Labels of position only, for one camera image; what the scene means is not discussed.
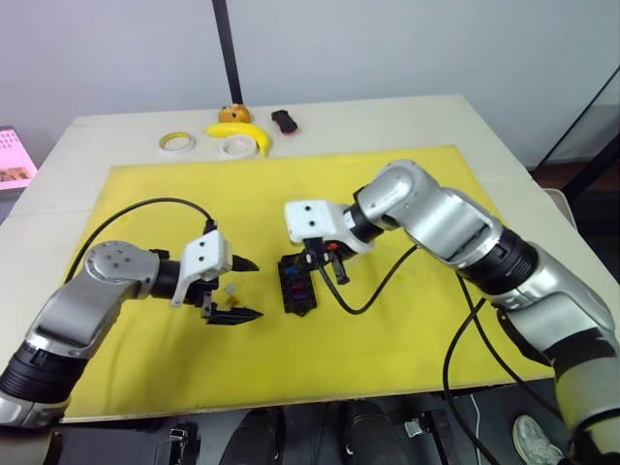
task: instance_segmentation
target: white table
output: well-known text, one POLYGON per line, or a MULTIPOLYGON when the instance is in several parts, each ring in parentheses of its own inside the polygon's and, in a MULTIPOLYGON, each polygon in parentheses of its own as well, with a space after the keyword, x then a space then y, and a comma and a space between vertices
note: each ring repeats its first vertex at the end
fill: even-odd
MULTIPOLYGON (((509 225, 590 285, 619 321, 620 290, 613 277, 464 98, 291 105, 286 109, 300 128, 294 136, 283 136, 271 121, 280 108, 251 108, 256 124, 272 137, 270 157, 456 145, 509 225)), ((74 120, 0 227, 0 366, 62 282, 109 168, 220 160, 219 141, 202 132, 216 119, 213 109, 74 120), (185 155, 160 154, 159 138, 173 131, 194 134, 198 146, 185 155)))

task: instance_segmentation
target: small red and black object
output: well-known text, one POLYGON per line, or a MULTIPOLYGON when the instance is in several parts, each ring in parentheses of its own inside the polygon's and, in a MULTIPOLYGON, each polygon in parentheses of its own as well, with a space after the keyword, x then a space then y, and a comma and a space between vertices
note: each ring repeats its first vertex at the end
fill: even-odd
POLYGON ((310 270, 299 266, 300 255, 284 255, 278 262, 280 288, 286 313, 303 317, 317 306, 310 270))
POLYGON ((292 134, 297 130, 297 123, 293 121, 285 109, 278 109, 271 114, 271 119, 280 127, 282 134, 292 134))

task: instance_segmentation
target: black cylinder joint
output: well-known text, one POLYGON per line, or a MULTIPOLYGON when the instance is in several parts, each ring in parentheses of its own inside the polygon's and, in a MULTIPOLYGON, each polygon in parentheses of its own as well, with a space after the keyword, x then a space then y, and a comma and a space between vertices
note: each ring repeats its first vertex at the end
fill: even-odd
POLYGON ((18 399, 55 404, 69 398, 88 359, 59 356, 25 342, 0 376, 0 389, 18 399))
POLYGON ((536 249, 508 228, 481 260, 457 272, 487 295, 506 293, 528 279, 538 265, 536 249))
POLYGON ((364 212, 361 211, 361 208, 357 203, 354 203, 349 208, 347 208, 343 214, 351 215, 354 226, 350 228, 350 231, 362 242, 368 243, 378 235, 381 235, 384 231, 378 226, 371 223, 368 218, 366 218, 366 215, 364 215, 364 212))
POLYGON ((151 288, 151 295, 158 298, 172 298, 176 290, 180 269, 180 262, 160 260, 157 277, 151 288))

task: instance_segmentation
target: pink book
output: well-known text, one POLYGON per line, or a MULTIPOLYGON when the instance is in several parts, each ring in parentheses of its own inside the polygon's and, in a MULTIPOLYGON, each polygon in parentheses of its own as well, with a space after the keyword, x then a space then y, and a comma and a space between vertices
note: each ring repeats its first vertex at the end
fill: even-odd
POLYGON ((37 174, 16 130, 0 127, 0 191, 26 187, 37 174))

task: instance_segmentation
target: tape roll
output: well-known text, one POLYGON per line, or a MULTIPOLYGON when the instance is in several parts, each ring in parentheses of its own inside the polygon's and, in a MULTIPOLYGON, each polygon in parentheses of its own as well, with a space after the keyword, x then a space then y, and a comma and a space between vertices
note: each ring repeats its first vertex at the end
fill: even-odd
POLYGON ((220 153, 228 158, 250 158, 256 155, 258 146, 254 138, 233 134, 220 143, 220 153))
POLYGON ((186 133, 185 131, 168 133, 161 139, 159 139, 159 150, 164 155, 180 155, 182 153, 189 152, 194 147, 196 147, 196 138, 190 133, 186 133), (186 142, 175 148, 167 147, 168 142, 175 139, 186 139, 186 142))

